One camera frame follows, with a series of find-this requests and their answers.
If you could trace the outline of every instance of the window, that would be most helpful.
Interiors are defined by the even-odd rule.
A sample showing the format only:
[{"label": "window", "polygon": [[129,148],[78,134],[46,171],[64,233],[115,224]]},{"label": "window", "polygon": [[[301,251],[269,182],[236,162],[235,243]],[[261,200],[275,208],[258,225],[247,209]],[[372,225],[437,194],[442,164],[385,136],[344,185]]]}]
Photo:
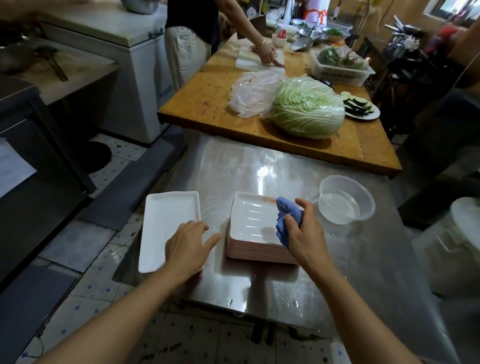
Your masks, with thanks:
[{"label": "window", "polygon": [[480,0],[435,0],[430,2],[425,11],[468,27],[480,15]]}]

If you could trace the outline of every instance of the white basket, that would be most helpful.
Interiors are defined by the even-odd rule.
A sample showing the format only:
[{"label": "white basket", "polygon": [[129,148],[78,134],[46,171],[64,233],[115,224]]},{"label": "white basket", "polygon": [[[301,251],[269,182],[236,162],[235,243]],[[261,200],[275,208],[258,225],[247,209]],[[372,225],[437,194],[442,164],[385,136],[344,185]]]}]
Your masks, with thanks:
[{"label": "white basket", "polygon": [[321,64],[318,60],[320,51],[311,50],[310,55],[310,73],[322,80],[330,81],[333,84],[362,86],[368,76],[374,74],[375,71],[369,66],[368,69],[354,70],[352,68],[334,67]]}]

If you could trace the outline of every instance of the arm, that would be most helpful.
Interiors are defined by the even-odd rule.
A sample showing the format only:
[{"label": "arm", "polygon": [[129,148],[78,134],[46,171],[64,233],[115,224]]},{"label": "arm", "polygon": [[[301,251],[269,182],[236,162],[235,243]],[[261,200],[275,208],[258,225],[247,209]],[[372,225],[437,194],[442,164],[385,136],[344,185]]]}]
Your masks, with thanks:
[{"label": "arm", "polygon": [[38,364],[123,363],[146,324],[170,293],[205,263],[221,234],[202,245],[204,222],[181,224],[165,247],[167,262],[138,288],[78,329]]},{"label": "arm", "polygon": [[264,37],[250,23],[247,16],[236,0],[214,0],[218,9],[230,20],[233,26],[242,33],[257,48],[256,53],[259,55],[262,63],[273,63],[278,67],[285,67],[275,59],[275,50],[270,44],[265,42]]},{"label": "arm", "polygon": [[295,202],[304,212],[300,228],[292,216],[285,216],[291,253],[324,296],[351,362],[420,364],[338,272],[314,205],[299,198]]}]

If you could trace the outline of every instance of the person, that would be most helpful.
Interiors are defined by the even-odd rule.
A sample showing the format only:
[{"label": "person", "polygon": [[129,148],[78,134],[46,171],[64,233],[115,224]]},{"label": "person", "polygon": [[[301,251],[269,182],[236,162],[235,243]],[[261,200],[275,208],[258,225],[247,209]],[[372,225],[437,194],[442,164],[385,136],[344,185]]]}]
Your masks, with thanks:
[{"label": "person", "polygon": [[[304,208],[298,227],[285,216],[292,255],[324,296],[353,364],[420,364],[420,360],[371,311],[336,269],[327,249],[322,226],[312,203],[297,198]],[[38,364],[122,363],[145,326],[170,293],[206,262],[219,242],[215,233],[202,244],[205,222],[181,224],[167,241],[165,264],[140,286],[113,303],[42,356]]]},{"label": "person", "polygon": [[219,10],[253,43],[262,63],[284,67],[275,59],[275,48],[253,27],[236,0],[172,0],[167,6],[165,51],[175,91],[210,58],[217,41]]}]

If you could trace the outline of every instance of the black shirt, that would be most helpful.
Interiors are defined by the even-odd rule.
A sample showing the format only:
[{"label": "black shirt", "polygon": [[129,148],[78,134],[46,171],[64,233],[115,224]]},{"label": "black shirt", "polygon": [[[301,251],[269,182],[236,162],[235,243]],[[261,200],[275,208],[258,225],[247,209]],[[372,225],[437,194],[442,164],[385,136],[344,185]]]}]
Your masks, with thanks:
[{"label": "black shirt", "polygon": [[218,7],[213,0],[169,0],[165,28],[184,26],[210,45],[218,34]]}]

